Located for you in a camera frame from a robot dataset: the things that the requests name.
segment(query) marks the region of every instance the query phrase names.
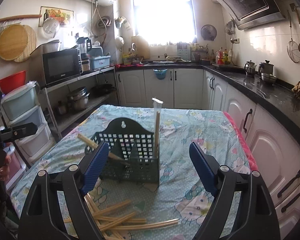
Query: window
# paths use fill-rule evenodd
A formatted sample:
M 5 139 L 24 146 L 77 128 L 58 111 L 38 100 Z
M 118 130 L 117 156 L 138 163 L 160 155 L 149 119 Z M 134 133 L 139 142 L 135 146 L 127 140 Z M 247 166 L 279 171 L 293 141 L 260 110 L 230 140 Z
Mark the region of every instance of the window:
M 191 0 L 133 0 L 136 34 L 149 44 L 190 42 L 195 37 Z

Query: kitchen cabinet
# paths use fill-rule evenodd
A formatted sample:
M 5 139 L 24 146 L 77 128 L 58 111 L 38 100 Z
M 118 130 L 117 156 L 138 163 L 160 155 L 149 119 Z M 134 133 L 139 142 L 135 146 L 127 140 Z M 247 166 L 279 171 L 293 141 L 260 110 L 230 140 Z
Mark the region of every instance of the kitchen cabinet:
M 249 133 L 256 107 L 257 105 L 244 94 L 233 86 L 228 85 L 224 111 L 230 114 L 244 138 L 246 138 Z
M 300 184 L 300 147 L 260 105 L 246 142 L 276 207 Z
M 145 75 L 147 107 L 153 107 L 152 98 L 158 98 L 163 101 L 163 108 L 173 108 L 173 69 L 168 69 L 166 77 L 162 80 L 157 78 L 153 69 L 146 69 L 143 72 Z
M 275 210 L 281 239 L 284 239 L 300 219 L 300 185 Z
M 204 70 L 203 72 L 203 94 L 202 94 L 202 109 L 203 110 L 210 110 L 211 109 L 211 81 L 213 79 L 213 75 L 209 72 Z
M 201 109 L 203 69 L 178 68 L 174 74 L 174 108 Z
M 227 82 L 213 75 L 211 80 L 211 103 L 210 109 L 223 111 L 226 99 Z
M 122 106 L 146 107 L 146 90 L 143 70 L 117 72 Z

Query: black countertop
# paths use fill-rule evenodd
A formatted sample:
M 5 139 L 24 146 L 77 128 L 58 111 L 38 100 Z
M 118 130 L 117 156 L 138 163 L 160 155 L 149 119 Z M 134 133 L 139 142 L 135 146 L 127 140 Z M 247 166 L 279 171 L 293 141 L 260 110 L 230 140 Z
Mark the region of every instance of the black countertop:
M 143 67 L 123 67 L 116 71 L 136 69 L 166 69 L 166 68 L 203 68 L 227 81 L 230 85 L 242 92 L 253 102 L 261 105 L 273 115 L 282 126 L 294 137 L 300 145 L 300 100 L 296 99 L 290 89 L 274 84 L 265 84 L 259 76 L 247 77 L 245 73 L 219 70 L 208 65 L 199 64 L 147 64 Z

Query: hello kitty tablecloth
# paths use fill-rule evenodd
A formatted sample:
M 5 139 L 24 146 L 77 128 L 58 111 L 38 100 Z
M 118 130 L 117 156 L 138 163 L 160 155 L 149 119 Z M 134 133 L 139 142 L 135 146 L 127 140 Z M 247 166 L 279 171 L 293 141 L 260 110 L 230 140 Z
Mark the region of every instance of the hello kitty tablecloth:
M 39 170 L 49 173 L 65 170 L 79 163 L 84 156 L 85 144 L 77 139 L 78 133 L 91 138 L 96 131 L 104 130 L 117 117 L 139 122 L 145 129 L 154 130 L 153 108 L 132 108 L 103 105 L 83 123 L 57 143 L 18 182 L 11 194 L 12 203 L 20 216 L 31 184 Z M 189 145 L 197 142 L 204 153 L 213 155 L 218 163 L 228 165 L 236 172 L 250 173 L 257 165 L 241 133 L 228 113 L 220 111 L 162 109 L 160 137 L 160 185 L 99 180 L 90 192 L 101 209 L 130 199 L 133 205 L 126 210 L 137 211 L 137 217 L 148 223 L 179 218 L 180 224 L 163 229 L 121 232 L 130 240 L 190 240 L 203 222 L 213 197 L 204 190 L 189 157 Z M 59 194 L 64 218 L 69 217 L 64 196 Z M 234 196 L 223 235 L 231 231 L 240 194 Z M 66 224 L 74 235 L 72 224 Z

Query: cutting board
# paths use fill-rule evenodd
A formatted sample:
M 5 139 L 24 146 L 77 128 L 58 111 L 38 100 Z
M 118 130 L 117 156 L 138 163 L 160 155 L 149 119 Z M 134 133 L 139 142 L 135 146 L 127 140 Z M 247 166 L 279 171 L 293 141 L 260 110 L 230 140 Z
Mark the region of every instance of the cutting board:
M 28 34 L 28 44 L 21 53 L 19 57 L 14 59 L 15 62 L 23 62 L 26 61 L 30 54 L 36 49 L 37 47 L 37 33 L 33 28 L 31 28 L 29 25 L 23 25 L 23 27 L 26 29 L 26 32 Z
M 28 33 L 19 24 L 11 25 L 0 34 L 0 58 L 14 60 L 19 57 L 28 44 Z

